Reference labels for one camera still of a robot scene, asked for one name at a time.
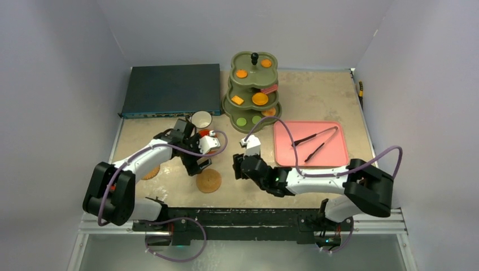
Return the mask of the white ribbed cup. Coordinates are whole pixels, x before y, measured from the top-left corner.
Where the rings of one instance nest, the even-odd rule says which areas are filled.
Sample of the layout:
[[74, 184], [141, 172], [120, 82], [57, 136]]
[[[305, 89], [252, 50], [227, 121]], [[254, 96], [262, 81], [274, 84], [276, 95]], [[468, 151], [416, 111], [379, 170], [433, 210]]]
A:
[[197, 111], [186, 118], [199, 130], [212, 130], [213, 117], [207, 111]]

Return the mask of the green macaron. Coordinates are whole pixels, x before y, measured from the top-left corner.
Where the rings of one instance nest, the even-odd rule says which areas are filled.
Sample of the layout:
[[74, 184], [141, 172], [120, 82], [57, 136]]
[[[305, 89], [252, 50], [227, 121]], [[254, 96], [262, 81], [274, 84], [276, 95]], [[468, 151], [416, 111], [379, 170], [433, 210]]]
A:
[[261, 118], [260, 116], [253, 116], [253, 117], [251, 118], [251, 122], [252, 122], [253, 124], [257, 124], [261, 119], [262, 119], [262, 118]]
[[243, 126], [245, 126], [245, 125], [247, 124], [247, 120], [246, 120], [245, 118], [243, 118], [243, 117], [240, 117], [240, 118], [238, 118], [238, 119], [236, 120], [236, 124], [237, 124], [237, 126], [239, 126], [239, 127], [243, 127]]

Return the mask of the orange bun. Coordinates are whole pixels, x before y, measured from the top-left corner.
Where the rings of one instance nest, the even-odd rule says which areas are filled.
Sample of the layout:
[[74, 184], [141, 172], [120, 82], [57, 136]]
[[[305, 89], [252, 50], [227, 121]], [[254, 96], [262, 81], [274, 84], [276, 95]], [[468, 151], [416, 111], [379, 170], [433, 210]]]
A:
[[262, 111], [263, 116], [276, 116], [277, 110], [273, 107], [268, 110]]

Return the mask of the orange egg tart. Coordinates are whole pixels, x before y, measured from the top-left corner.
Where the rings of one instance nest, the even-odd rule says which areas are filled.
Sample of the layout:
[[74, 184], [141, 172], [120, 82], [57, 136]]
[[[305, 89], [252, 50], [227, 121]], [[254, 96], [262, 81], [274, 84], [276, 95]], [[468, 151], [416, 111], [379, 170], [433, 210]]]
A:
[[263, 105], [268, 103], [269, 98], [268, 98], [268, 95], [266, 95], [262, 92], [258, 92], [258, 93], [255, 93], [251, 97], [251, 100], [252, 100], [253, 104], [255, 104], [257, 106], [263, 106]]

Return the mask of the square yellow cracker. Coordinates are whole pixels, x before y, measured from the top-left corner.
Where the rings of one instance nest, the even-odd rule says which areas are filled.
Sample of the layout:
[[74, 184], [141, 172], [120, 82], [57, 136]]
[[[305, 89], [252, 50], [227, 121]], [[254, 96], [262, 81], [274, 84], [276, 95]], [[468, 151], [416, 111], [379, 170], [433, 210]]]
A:
[[240, 105], [243, 105], [243, 103], [244, 103], [244, 100], [243, 100], [241, 97], [237, 96], [237, 95], [231, 97], [231, 101], [232, 101], [234, 104], [239, 105], [239, 106], [240, 106]]

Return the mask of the green three-tier stand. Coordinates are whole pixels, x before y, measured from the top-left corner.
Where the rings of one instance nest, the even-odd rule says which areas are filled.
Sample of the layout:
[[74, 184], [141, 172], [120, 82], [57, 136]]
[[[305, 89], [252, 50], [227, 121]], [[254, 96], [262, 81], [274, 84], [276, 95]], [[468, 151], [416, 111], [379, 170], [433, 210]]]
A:
[[[262, 59], [269, 59], [272, 61], [270, 68], [263, 68], [260, 64]], [[251, 97], [260, 92], [261, 89], [268, 88], [278, 81], [278, 63], [276, 57], [267, 52], [252, 52], [240, 51], [236, 53], [230, 62], [230, 72], [228, 77], [228, 89], [222, 100], [222, 110], [229, 117], [232, 127], [240, 132], [247, 134], [250, 130], [255, 132], [261, 130], [263, 127], [272, 125], [276, 119], [282, 115], [282, 106], [278, 90], [274, 93], [268, 94], [269, 101], [263, 106], [253, 104]], [[244, 69], [248, 71], [246, 78], [237, 78], [236, 70]], [[239, 96], [244, 100], [243, 105], [236, 105], [231, 101], [231, 97]], [[270, 108], [277, 110], [276, 116], [263, 116], [262, 111]], [[253, 116], [260, 116], [262, 119], [253, 124], [251, 118]], [[236, 120], [243, 117], [247, 120], [247, 124], [239, 127]]]

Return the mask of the pink cake slice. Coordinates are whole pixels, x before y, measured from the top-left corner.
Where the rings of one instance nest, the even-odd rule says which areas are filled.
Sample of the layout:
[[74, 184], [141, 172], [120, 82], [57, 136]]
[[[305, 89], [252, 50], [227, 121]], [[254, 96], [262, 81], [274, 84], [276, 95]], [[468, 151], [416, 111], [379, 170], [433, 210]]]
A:
[[277, 84], [274, 84], [268, 88], [264, 88], [264, 89], [261, 89], [260, 92], [263, 93], [263, 94], [270, 94], [270, 93], [274, 93], [278, 90], [278, 85]]

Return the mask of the pink serving tray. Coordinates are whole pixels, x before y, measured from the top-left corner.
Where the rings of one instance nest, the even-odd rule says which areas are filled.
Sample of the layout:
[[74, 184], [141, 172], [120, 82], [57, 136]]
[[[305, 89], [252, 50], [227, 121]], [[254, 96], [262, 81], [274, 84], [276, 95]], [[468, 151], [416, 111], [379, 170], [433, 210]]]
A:
[[[343, 129], [336, 121], [285, 121], [297, 145], [300, 167], [340, 167], [348, 164], [349, 155]], [[275, 160], [284, 167], [295, 166], [292, 141], [285, 127], [273, 125]]]

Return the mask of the orange cookie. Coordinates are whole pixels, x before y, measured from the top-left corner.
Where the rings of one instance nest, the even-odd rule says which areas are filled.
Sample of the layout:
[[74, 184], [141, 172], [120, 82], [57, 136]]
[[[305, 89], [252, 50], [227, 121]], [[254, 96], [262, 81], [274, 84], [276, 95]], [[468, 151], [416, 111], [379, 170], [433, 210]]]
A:
[[248, 71], [244, 69], [238, 69], [236, 70], [236, 77], [237, 78], [246, 78], [248, 76]]
[[272, 61], [269, 60], [269, 59], [262, 59], [261, 62], [260, 62], [261, 66], [263, 68], [270, 68], [272, 66]]

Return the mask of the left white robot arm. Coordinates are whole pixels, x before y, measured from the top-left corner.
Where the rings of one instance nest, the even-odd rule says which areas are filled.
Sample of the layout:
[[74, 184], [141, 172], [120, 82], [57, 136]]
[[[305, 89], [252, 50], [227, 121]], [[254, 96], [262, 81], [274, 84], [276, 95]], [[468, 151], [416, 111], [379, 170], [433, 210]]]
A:
[[161, 231], [168, 225], [160, 200], [136, 199], [136, 184], [158, 167], [176, 157], [181, 159], [189, 176], [211, 165], [213, 153], [221, 148], [215, 132], [201, 136], [195, 126], [178, 119], [153, 137], [134, 154], [114, 163], [98, 163], [92, 173], [82, 208], [95, 215], [99, 226], [121, 226], [129, 220], [146, 220], [148, 226]]

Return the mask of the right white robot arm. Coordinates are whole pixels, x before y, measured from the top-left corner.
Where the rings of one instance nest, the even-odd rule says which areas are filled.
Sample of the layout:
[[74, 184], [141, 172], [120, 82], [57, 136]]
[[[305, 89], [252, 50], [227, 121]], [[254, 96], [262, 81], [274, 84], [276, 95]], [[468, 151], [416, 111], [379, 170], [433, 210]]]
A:
[[330, 230], [345, 219], [365, 213], [391, 215], [393, 176], [361, 159], [332, 169], [310, 169], [298, 173], [292, 167], [272, 167], [259, 155], [233, 155], [235, 178], [252, 180], [261, 190], [283, 198], [306, 193], [336, 194], [324, 200], [317, 214], [319, 226]]

